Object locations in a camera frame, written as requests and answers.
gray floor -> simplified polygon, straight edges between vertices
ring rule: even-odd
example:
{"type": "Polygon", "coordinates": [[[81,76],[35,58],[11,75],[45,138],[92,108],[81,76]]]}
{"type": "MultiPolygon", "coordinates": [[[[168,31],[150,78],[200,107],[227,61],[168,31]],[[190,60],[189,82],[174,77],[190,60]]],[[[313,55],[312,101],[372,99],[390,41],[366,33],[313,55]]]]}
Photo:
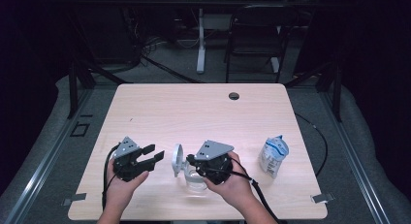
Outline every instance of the gray floor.
{"type": "MultiPolygon", "coordinates": [[[[183,48],[180,45],[160,43],[148,56],[192,79],[224,82],[224,46],[225,42],[220,39],[207,39],[205,73],[202,75],[196,73],[197,46],[183,48]]],[[[299,46],[299,40],[291,43],[281,82],[292,78],[299,46]]],[[[234,62],[234,67],[240,70],[246,65],[252,65],[259,70],[270,70],[270,65],[265,65],[264,60],[260,59],[234,62]]],[[[116,71],[112,66],[106,69],[116,71]]],[[[134,83],[183,82],[146,62],[116,75],[134,83]]],[[[111,81],[99,75],[95,75],[95,79],[98,85],[94,90],[79,88],[80,110],[72,120],[66,119],[70,107],[68,80],[64,78],[57,84],[60,92],[54,110],[24,165],[0,198],[1,223],[7,220],[11,223],[74,222],[67,217],[69,207],[61,206],[61,203],[76,193],[115,91],[115,85],[111,81]],[[89,125],[84,137],[70,136],[77,121],[89,125]],[[45,163],[49,166],[49,171],[39,171],[45,163]],[[38,187],[30,187],[30,179],[37,175],[43,175],[43,182],[39,182],[38,187]],[[31,197],[23,198],[22,195],[30,194],[30,191],[34,191],[31,197]]],[[[238,79],[240,80],[232,82],[244,82],[243,78],[238,79]]],[[[336,199],[327,204],[329,215],[325,219],[289,220],[289,223],[409,223],[411,205],[390,184],[376,161],[372,138],[355,100],[349,91],[343,89],[343,121],[336,123],[329,112],[329,95],[317,93],[313,87],[315,81],[313,78],[298,87],[288,89],[288,92],[295,112],[315,124],[327,139],[329,156],[324,170],[318,176],[318,182],[322,192],[333,193],[336,199]],[[348,143],[344,139],[345,135],[348,136],[348,143]],[[347,150],[349,146],[352,146],[354,151],[347,150]],[[353,163],[356,161],[353,161],[353,158],[359,159],[360,167],[358,163],[353,163]],[[361,176],[361,172],[365,172],[365,177],[361,176]],[[369,199],[370,195],[376,195],[377,199],[369,199]]],[[[248,82],[268,81],[251,78],[248,82]]],[[[324,142],[310,124],[298,117],[297,120],[316,172],[324,160],[324,142]]]]}

human hand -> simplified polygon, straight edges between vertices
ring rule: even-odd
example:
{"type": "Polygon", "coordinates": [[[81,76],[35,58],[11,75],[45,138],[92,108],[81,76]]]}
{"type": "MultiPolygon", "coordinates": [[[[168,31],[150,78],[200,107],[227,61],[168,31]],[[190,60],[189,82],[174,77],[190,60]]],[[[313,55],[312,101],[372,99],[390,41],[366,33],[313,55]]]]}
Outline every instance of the human hand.
{"type": "Polygon", "coordinates": [[[118,223],[134,191],[148,178],[148,172],[145,171],[128,182],[123,181],[114,175],[113,163],[114,159],[111,159],[108,164],[107,182],[111,183],[106,192],[106,207],[98,223],[118,223]]]}
{"type": "MultiPolygon", "coordinates": [[[[239,157],[234,152],[229,152],[229,156],[239,162],[239,157]]],[[[234,160],[233,171],[241,174],[245,174],[245,171],[234,160]]],[[[215,185],[206,177],[204,178],[205,184],[208,189],[219,194],[223,199],[234,208],[239,209],[240,205],[247,204],[251,200],[255,200],[254,194],[251,191],[250,182],[241,176],[231,175],[224,183],[215,185]]]]}

dark background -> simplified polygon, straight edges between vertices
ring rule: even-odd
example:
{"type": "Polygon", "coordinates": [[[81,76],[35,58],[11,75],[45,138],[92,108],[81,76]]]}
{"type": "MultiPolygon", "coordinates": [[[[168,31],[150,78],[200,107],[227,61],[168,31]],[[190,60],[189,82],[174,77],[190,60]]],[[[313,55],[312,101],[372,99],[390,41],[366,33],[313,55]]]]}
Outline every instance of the dark background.
{"type": "MultiPolygon", "coordinates": [[[[409,0],[349,2],[347,12],[316,11],[296,72],[337,60],[371,130],[379,162],[411,200],[411,10],[409,0]]],[[[69,16],[38,0],[1,0],[0,106],[3,193],[36,141],[57,98],[55,83],[78,59],[139,63],[140,43],[154,33],[174,40],[178,9],[77,9],[69,16]],[[131,34],[136,19],[141,38],[131,34]]]]}

black chair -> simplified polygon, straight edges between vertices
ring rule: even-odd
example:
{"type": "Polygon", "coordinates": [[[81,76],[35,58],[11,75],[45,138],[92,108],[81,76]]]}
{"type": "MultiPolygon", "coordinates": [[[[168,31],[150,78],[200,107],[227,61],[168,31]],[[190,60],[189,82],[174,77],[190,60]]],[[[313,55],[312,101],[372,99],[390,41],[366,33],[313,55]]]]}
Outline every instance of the black chair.
{"type": "Polygon", "coordinates": [[[267,57],[267,63],[272,57],[279,58],[279,68],[275,77],[275,82],[278,82],[288,36],[298,21],[298,11],[290,6],[247,5],[237,9],[230,21],[229,41],[224,58],[227,63],[226,82],[229,82],[229,74],[235,73],[230,71],[231,55],[267,57]]]}

small hole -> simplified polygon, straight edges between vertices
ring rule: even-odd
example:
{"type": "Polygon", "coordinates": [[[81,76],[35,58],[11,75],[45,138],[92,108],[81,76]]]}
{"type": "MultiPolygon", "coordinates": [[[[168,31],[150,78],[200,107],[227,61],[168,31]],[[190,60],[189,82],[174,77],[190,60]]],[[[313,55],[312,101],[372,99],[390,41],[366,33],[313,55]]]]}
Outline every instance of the small hole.
{"type": "Polygon", "coordinates": [[[230,100],[238,100],[239,95],[236,92],[232,92],[232,93],[229,94],[229,98],[230,98],[230,100]]]}

